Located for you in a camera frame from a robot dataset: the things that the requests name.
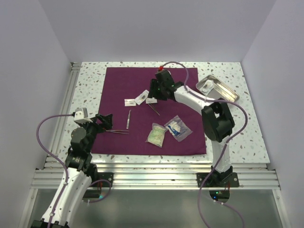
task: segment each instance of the small white label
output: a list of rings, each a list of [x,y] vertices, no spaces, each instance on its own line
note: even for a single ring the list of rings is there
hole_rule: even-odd
[[[125,99],[124,106],[136,106],[136,102],[134,99]]]
[[[155,98],[147,98],[146,104],[155,104],[157,103],[157,100]]]

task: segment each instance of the cable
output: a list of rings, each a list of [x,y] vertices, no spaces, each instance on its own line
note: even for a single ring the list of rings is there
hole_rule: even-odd
[[[101,199],[97,199],[97,200],[93,200],[93,201],[87,201],[86,203],[97,203],[97,202],[100,202],[102,200],[104,200],[105,198],[108,197],[108,195],[110,194],[110,191],[111,191],[111,183],[110,181],[108,180],[96,180],[94,181],[89,187],[92,187],[93,185],[95,185],[96,183],[100,183],[100,182],[107,182],[109,184],[109,191],[106,193],[106,195],[104,197],[102,197]]]
[[[62,117],[62,116],[72,116],[72,114],[52,115],[52,116],[49,116],[49,117],[45,118],[44,120],[42,120],[42,121],[38,124],[37,130],[36,130],[36,138],[37,138],[37,141],[38,141],[39,145],[41,146],[41,148],[42,148],[49,156],[55,158],[55,159],[62,165],[62,167],[64,168],[65,173],[66,173],[66,183],[67,183],[67,180],[68,180],[68,172],[67,172],[67,167],[66,167],[66,165],[65,165],[58,157],[56,157],[56,156],[53,155],[50,151],[48,151],[48,149],[42,144],[42,142],[41,142],[41,140],[40,140],[40,138],[39,138],[39,130],[40,130],[40,127],[41,127],[41,125],[42,125],[46,120],[51,119],[51,118],[54,118],[54,117]],[[62,189],[61,189],[60,193],[58,194],[58,197],[57,197],[57,199],[56,199],[56,201],[55,201],[55,203],[54,203],[54,206],[53,206],[53,209],[52,209],[52,211],[51,211],[51,214],[54,214],[54,212],[55,212],[55,210],[56,210],[56,206],[57,206],[57,204],[58,204],[58,202],[59,202],[59,200],[60,200],[60,197],[61,197],[61,195],[63,194],[63,191],[65,190],[65,188],[66,188],[66,184],[64,184],[64,185],[62,186]],[[52,218],[53,218],[53,216],[50,216],[50,217],[49,217],[49,221],[48,221],[48,224],[47,224],[47,228],[50,228],[50,227],[51,227]]]
[[[222,102],[222,103],[228,103],[228,104],[235,105],[236,107],[238,107],[238,108],[244,113],[244,116],[245,116],[245,123],[244,123],[243,127],[241,127],[240,130],[238,130],[234,135],[232,135],[231,137],[229,137],[229,138],[226,140],[225,145],[224,145],[224,147],[223,147],[223,150],[222,150],[222,152],[221,152],[221,154],[220,154],[220,156],[219,156],[219,158],[218,158],[216,164],[214,165],[214,167],[212,168],[212,170],[210,171],[210,173],[205,177],[205,179],[203,180],[203,182],[202,182],[202,184],[200,185],[200,188],[199,188],[199,195],[198,195],[198,209],[199,209],[199,215],[200,215],[201,219],[203,220],[203,222],[205,223],[205,225],[206,225],[208,228],[211,228],[211,226],[209,225],[209,223],[208,223],[208,222],[206,221],[206,219],[204,218],[204,216],[203,216],[203,214],[202,214],[202,212],[201,212],[201,209],[200,209],[200,196],[201,196],[201,191],[202,191],[202,188],[203,188],[204,184],[206,183],[207,179],[208,179],[208,178],[211,176],[211,174],[214,172],[214,170],[216,169],[216,167],[217,167],[217,165],[219,164],[220,160],[221,160],[222,157],[224,156],[224,152],[225,152],[225,150],[226,150],[226,148],[227,148],[228,142],[230,142],[235,136],[237,136],[239,133],[241,133],[241,132],[245,129],[245,127],[247,126],[247,123],[248,123],[248,116],[247,116],[246,111],[245,111],[239,104],[237,104],[237,103],[234,103],[234,102],[232,102],[232,101],[226,101],[226,100],[208,100],[208,99],[203,99],[202,97],[200,97],[200,96],[196,95],[195,93],[193,93],[192,91],[188,90],[188,88],[187,88],[187,81],[188,81],[188,79],[189,79],[189,71],[188,71],[188,69],[187,69],[182,63],[175,62],[175,61],[167,62],[167,63],[163,64],[161,67],[164,67],[165,65],[170,64],[170,63],[175,63],[175,64],[177,64],[177,65],[180,65],[180,66],[182,66],[182,67],[186,70],[186,79],[185,79],[185,82],[184,82],[184,88],[185,88],[185,90],[186,90],[188,93],[190,93],[191,95],[195,96],[196,98],[198,98],[198,99],[200,99],[200,100],[203,100],[203,101],[206,101],[206,102],[218,102],[218,103],[221,103],[221,102]],[[226,206],[226,207],[232,209],[233,211],[235,211],[235,212],[239,215],[239,217],[241,218],[241,220],[242,220],[242,227],[245,228],[245,221],[244,221],[243,216],[242,216],[234,207],[232,207],[232,206],[230,206],[230,205],[228,205],[228,204],[226,204],[226,203],[223,203],[222,205],[224,205],[224,206]]]

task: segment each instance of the blue and white item in bag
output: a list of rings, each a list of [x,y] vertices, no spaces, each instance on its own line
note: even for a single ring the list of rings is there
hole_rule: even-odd
[[[186,124],[178,117],[178,115],[167,122],[164,126],[179,142],[184,140],[188,135],[192,133],[190,128],[186,126]]]

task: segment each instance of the robotic arm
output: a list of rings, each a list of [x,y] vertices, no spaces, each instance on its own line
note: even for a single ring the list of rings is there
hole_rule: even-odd
[[[66,158],[64,173],[59,188],[40,221],[34,221],[31,228],[70,228],[75,212],[92,182],[99,180],[97,166],[91,163],[91,149],[98,133],[112,128],[112,114],[97,114],[89,119],[86,108],[76,109],[74,122],[80,127],[72,133],[71,147]]]
[[[235,126],[228,105],[226,103],[210,102],[210,98],[191,90],[188,86],[185,88],[182,82],[175,83],[170,72],[166,69],[160,69],[155,76],[156,79],[151,80],[148,97],[154,97],[158,100],[171,99],[185,104],[201,114],[204,132],[212,141],[212,166],[215,166],[215,163],[220,158],[226,139],[232,134],[232,128]],[[198,182],[203,177],[204,175],[198,174]],[[232,177],[235,180],[237,174],[233,173],[227,146],[223,157],[205,187],[225,187]],[[238,181],[233,183],[234,187],[239,186]]]

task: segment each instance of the glass panel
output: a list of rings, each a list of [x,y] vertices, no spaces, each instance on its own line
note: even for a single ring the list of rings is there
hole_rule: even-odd
[[[113,190],[99,203],[81,203],[71,228],[204,228],[197,209],[197,190]],[[238,215],[201,198],[212,228],[240,228]],[[55,190],[39,190],[30,224],[40,220]],[[246,228],[282,228],[271,190],[231,190],[228,203],[244,217]]]

